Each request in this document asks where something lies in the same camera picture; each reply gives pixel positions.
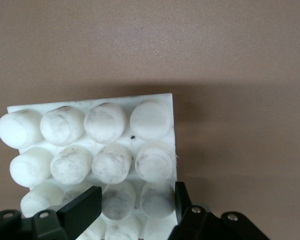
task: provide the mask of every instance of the white cylindrical peg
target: white cylindrical peg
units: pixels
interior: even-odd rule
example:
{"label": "white cylindrical peg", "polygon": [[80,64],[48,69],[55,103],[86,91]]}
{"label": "white cylindrical peg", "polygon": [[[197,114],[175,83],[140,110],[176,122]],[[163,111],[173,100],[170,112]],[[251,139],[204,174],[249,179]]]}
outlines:
{"label": "white cylindrical peg", "polygon": [[136,190],[123,181],[116,185],[107,185],[102,193],[102,213],[111,220],[126,219],[133,212]]}
{"label": "white cylindrical peg", "polygon": [[10,163],[12,179],[19,185],[32,188],[50,176],[53,155],[41,147],[33,147],[16,156]]}
{"label": "white cylindrical peg", "polygon": [[20,203],[22,214],[26,218],[30,218],[50,206],[60,205],[63,194],[63,191],[56,185],[43,182],[22,198]]}
{"label": "white cylindrical peg", "polygon": [[105,146],[92,161],[92,172],[105,184],[119,184],[129,173],[132,156],[121,144]]}
{"label": "white cylindrical peg", "polygon": [[166,240],[177,224],[177,218],[173,214],[162,219],[149,217],[144,226],[143,239]]}
{"label": "white cylindrical peg", "polygon": [[97,218],[76,240],[101,240],[105,232],[105,223]]}
{"label": "white cylindrical peg", "polygon": [[168,183],[146,183],[141,192],[140,208],[154,219],[162,219],[175,210],[175,192]]}
{"label": "white cylindrical peg", "polygon": [[86,134],[100,144],[113,143],[127,125],[125,111],[117,104],[103,103],[92,108],[84,118]]}
{"label": "white cylindrical peg", "polygon": [[104,240],[138,240],[139,232],[140,222],[131,215],[127,219],[111,222],[105,231]]}
{"label": "white cylindrical peg", "polygon": [[172,126],[167,106],[158,100],[146,100],[139,104],[130,116],[130,126],[137,137],[145,141],[157,141]]}
{"label": "white cylindrical peg", "polygon": [[85,132],[85,115],[73,106],[62,106],[48,111],[41,119],[43,137],[55,146],[72,144]]}
{"label": "white cylindrical peg", "polygon": [[32,109],[8,113],[0,118],[0,138],[13,149],[24,149],[43,137],[40,132],[42,115]]}
{"label": "white cylindrical peg", "polygon": [[92,156],[82,146],[72,145],[56,155],[50,164],[54,179],[64,185],[81,183],[91,170]]}
{"label": "white cylindrical peg", "polygon": [[163,142],[147,142],[135,160],[135,170],[149,183],[164,182],[173,172],[175,155]]}

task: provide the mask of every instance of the screw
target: screw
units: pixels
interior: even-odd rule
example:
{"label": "screw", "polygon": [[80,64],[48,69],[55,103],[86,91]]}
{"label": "screw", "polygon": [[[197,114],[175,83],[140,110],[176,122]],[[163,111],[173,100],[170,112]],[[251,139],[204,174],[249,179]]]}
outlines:
{"label": "screw", "polygon": [[201,213],[201,208],[198,207],[198,206],[194,206],[191,210],[192,210],[192,212],[195,213],[195,214]]}
{"label": "screw", "polygon": [[13,212],[7,212],[6,214],[4,214],[2,216],[3,219],[8,219],[8,218],[11,218],[12,216],[14,215]]}
{"label": "screw", "polygon": [[40,213],[39,218],[43,219],[48,216],[49,216],[49,212],[45,211],[45,212]]}
{"label": "screw", "polygon": [[236,215],[232,214],[232,213],[230,213],[227,217],[231,221],[238,221],[238,217]]}

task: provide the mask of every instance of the white plastic cylinder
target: white plastic cylinder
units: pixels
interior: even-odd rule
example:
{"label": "white plastic cylinder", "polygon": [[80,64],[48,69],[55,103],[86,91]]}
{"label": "white plastic cylinder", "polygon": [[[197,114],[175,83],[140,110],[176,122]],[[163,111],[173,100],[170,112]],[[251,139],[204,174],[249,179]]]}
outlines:
{"label": "white plastic cylinder", "polygon": [[32,109],[8,113],[0,118],[0,138],[13,149],[24,149],[40,141],[42,115]]}
{"label": "white plastic cylinder", "polygon": [[127,125],[125,111],[117,104],[103,103],[84,118],[86,134],[95,142],[110,144],[120,138]]}
{"label": "white plastic cylinder", "polygon": [[26,218],[33,217],[36,213],[60,205],[63,191],[50,182],[43,182],[34,187],[21,200],[21,212]]}
{"label": "white plastic cylinder", "polygon": [[138,240],[139,233],[140,222],[131,215],[124,220],[112,221],[105,231],[104,240]]}
{"label": "white plastic cylinder", "polygon": [[16,156],[10,163],[12,179],[19,185],[32,188],[50,176],[53,155],[44,148],[33,147]]}
{"label": "white plastic cylinder", "polygon": [[107,185],[102,193],[102,213],[110,220],[126,219],[134,210],[136,196],[136,190],[126,181]]}
{"label": "white plastic cylinder", "polygon": [[130,116],[134,134],[145,141],[157,141],[167,135],[172,126],[167,106],[159,100],[146,100]]}
{"label": "white plastic cylinder", "polygon": [[52,176],[64,185],[81,183],[91,170],[92,156],[82,146],[71,145],[56,155],[50,164]]}
{"label": "white plastic cylinder", "polygon": [[173,172],[175,155],[163,142],[147,142],[135,159],[135,170],[149,183],[160,183],[167,180]]}
{"label": "white plastic cylinder", "polygon": [[41,119],[43,137],[55,146],[67,146],[84,132],[85,115],[73,106],[62,106],[48,111]]}
{"label": "white plastic cylinder", "polygon": [[105,184],[119,184],[128,176],[132,156],[121,144],[105,146],[92,161],[92,172]]}
{"label": "white plastic cylinder", "polygon": [[105,232],[105,223],[97,218],[76,240],[101,240]]}
{"label": "white plastic cylinder", "polygon": [[144,226],[143,239],[166,240],[177,224],[177,218],[173,214],[162,219],[149,217]]}
{"label": "white plastic cylinder", "polygon": [[175,192],[168,183],[146,183],[141,192],[140,208],[154,219],[162,219],[175,210]]}

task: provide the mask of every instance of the brown surface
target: brown surface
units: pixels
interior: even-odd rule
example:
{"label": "brown surface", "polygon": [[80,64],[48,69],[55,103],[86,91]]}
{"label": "brown surface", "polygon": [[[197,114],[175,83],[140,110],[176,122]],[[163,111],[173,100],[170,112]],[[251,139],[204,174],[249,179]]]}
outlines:
{"label": "brown surface", "polygon": [[[194,202],[300,239],[300,0],[0,1],[6,107],[174,93]],[[0,140],[0,210],[25,188]]]}

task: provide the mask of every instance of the black metal bracket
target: black metal bracket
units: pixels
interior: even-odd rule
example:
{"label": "black metal bracket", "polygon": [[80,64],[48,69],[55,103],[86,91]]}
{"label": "black metal bracket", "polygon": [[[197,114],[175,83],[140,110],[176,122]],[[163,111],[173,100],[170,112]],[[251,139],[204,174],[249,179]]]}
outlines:
{"label": "black metal bracket", "polygon": [[193,205],[184,182],[175,183],[178,225],[168,240],[269,240],[246,216],[226,212],[221,218]]}
{"label": "black metal bracket", "polygon": [[0,240],[75,240],[101,214],[102,189],[93,186],[55,212],[22,218],[17,210],[0,211]]}

